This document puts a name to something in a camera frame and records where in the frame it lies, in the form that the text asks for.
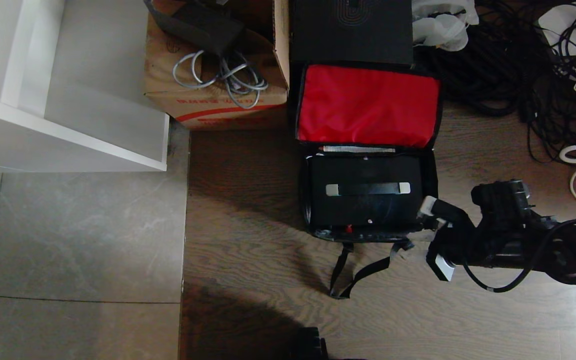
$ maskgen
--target open bag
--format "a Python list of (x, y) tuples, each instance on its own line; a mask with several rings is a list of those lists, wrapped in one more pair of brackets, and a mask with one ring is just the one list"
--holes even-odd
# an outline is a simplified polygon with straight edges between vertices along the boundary
[[(441, 83), (415, 71), (329, 64), (305, 65), (299, 76), (290, 109), (303, 149), (299, 203), (308, 233), (343, 244), (329, 294), (347, 299), (359, 280), (412, 248), (407, 235), (424, 228), (424, 198), (438, 198)], [(334, 293), (354, 244), (367, 242), (393, 247)]]

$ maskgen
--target black strap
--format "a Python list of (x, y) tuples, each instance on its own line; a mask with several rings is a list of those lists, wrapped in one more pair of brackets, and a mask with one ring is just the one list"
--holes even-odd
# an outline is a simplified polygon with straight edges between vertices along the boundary
[(344, 243), (343, 249), (341, 250), (341, 255), (339, 255), (339, 258), (336, 260), (336, 265), (334, 265), (334, 269), (332, 270), (332, 276), (330, 276), (330, 290), (328, 293), (329, 296), (336, 300), (350, 299), (350, 292), (353, 290), (353, 287), (355, 287), (359, 280), (388, 269), (391, 266), (391, 260), (395, 258), (395, 255), (397, 255), (399, 250), (404, 249), (404, 251), (407, 251), (412, 249), (413, 246), (413, 243), (408, 239), (392, 244), (390, 255), (388, 257), (384, 257), (383, 259), (377, 260), (372, 264), (368, 264), (361, 270), (357, 271), (357, 274), (354, 276), (354, 278), (352, 278), (350, 285), (348, 285), (348, 287), (346, 287), (345, 290), (341, 292), (341, 294), (337, 295), (334, 292), (335, 283), (337, 282), (339, 274), (341, 274), (344, 267), (346, 266), (348, 254), (355, 250), (354, 244)]

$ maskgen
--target power adapter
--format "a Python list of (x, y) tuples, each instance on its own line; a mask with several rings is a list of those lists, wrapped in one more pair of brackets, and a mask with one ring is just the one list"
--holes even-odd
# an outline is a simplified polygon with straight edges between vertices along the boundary
[(244, 34), (244, 24), (208, 9), (197, 2), (188, 2), (168, 16), (157, 10), (153, 0), (143, 0), (157, 25), (164, 31), (188, 41), (206, 53), (224, 57)]

